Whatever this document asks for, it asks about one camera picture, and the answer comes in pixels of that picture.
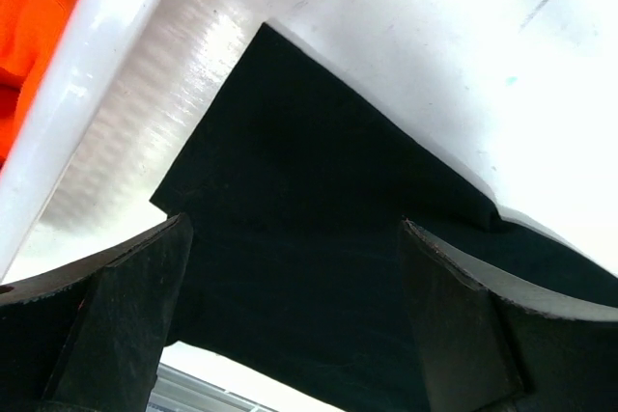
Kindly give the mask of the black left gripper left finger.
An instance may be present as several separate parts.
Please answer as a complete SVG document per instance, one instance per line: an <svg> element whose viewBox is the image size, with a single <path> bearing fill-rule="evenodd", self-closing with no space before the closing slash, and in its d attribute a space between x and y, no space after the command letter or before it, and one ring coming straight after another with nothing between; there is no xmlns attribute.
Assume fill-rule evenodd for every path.
<svg viewBox="0 0 618 412"><path fill-rule="evenodd" d="M4 411L143 411L193 236L176 215L1 287Z"/></svg>

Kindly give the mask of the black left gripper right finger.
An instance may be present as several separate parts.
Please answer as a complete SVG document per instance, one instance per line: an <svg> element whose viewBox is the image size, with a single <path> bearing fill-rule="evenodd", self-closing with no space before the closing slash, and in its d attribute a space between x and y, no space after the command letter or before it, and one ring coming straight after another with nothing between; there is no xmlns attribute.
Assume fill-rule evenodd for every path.
<svg viewBox="0 0 618 412"><path fill-rule="evenodd" d="M613 411L617 311L532 284L405 221L408 316L434 411Z"/></svg>

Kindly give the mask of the black t-shirt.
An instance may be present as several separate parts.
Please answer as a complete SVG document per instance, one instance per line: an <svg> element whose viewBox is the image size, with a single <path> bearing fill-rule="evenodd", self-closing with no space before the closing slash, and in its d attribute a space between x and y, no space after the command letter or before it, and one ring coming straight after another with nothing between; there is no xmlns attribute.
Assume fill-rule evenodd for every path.
<svg viewBox="0 0 618 412"><path fill-rule="evenodd" d="M494 202L262 25L153 194L194 227L169 342L347 411L434 411L408 316L405 221L617 311L617 280Z"/></svg>

